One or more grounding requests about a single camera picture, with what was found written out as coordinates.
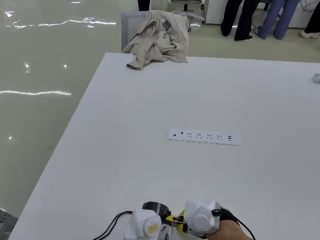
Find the hand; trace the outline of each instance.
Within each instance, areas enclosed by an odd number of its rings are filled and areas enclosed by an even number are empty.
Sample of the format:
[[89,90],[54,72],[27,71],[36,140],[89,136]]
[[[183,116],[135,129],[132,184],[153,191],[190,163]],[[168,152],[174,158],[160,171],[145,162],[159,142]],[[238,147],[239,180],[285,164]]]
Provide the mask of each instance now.
[[206,234],[205,237],[209,240],[252,240],[238,224],[231,220],[221,221],[219,230]]

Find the black cable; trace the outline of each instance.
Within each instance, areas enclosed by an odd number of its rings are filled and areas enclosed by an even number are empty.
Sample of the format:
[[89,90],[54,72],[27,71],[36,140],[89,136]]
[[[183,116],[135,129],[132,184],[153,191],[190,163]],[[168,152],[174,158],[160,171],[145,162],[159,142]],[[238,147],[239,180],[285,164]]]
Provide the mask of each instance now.
[[250,229],[242,222],[240,221],[237,217],[234,216],[234,218],[242,225],[244,226],[244,228],[250,233],[250,235],[252,236],[253,240],[256,240],[254,234],[252,233],[252,231],[250,231]]
[[251,234],[253,240],[256,240],[252,231],[242,221],[240,221],[235,215],[233,215],[229,210],[225,208],[213,209],[211,213],[212,213],[212,216],[214,217],[220,217],[220,221],[230,220],[230,221],[236,222],[238,225],[240,223]]
[[309,3],[307,3],[306,0],[301,0],[301,1],[300,1],[300,6],[301,6],[301,8],[302,8],[302,12],[313,12],[316,8],[311,9],[311,10],[308,10],[307,7],[308,7],[309,5],[311,5],[311,4],[316,3],[316,2],[318,2],[318,0],[315,0],[315,1],[312,1],[312,2],[309,2]]
[[94,238],[93,240],[102,240],[105,239],[107,236],[109,236],[109,234],[112,232],[112,230],[115,228],[118,219],[122,216],[122,215],[126,215],[126,214],[132,214],[132,211],[123,211],[119,214],[117,214],[114,219],[111,221],[110,225],[107,227],[107,229],[99,236],[97,236],[96,238]]

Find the electrical outlet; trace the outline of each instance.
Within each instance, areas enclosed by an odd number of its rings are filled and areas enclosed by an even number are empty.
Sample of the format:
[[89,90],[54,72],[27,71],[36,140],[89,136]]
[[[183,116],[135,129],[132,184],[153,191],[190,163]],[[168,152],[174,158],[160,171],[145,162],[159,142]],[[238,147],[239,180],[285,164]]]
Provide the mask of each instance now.
[[194,131],[171,129],[168,134],[169,140],[199,142],[210,144],[240,145],[241,138],[235,134],[223,134],[211,131]]

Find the beige jacket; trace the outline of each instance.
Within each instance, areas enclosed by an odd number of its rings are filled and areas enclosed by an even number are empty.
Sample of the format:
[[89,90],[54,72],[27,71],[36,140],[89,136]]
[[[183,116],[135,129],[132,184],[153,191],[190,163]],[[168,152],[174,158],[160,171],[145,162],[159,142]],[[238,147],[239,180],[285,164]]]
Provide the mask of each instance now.
[[127,64],[128,67],[141,69],[151,61],[186,63],[187,51],[186,17],[151,10],[122,52],[136,56],[135,60]]

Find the jeans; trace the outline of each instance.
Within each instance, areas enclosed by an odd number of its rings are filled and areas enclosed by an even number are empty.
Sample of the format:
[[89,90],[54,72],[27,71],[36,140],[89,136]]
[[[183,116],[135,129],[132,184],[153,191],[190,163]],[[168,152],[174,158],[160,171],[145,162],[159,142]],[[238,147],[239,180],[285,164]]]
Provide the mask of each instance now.
[[[223,36],[228,36],[230,34],[242,1],[243,0],[228,0],[225,6],[223,21],[221,23],[221,32]],[[255,13],[258,3],[259,0],[244,0],[234,40],[244,40],[249,37],[252,27],[252,15]]]
[[276,22],[277,16],[283,6],[283,12],[274,30],[274,37],[281,40],[289,26],[300,0],[272,0],[271,7],[268,10],[263,26],[258,30],[257,35],[261,39],[266,39],[271,32],[272,26]]

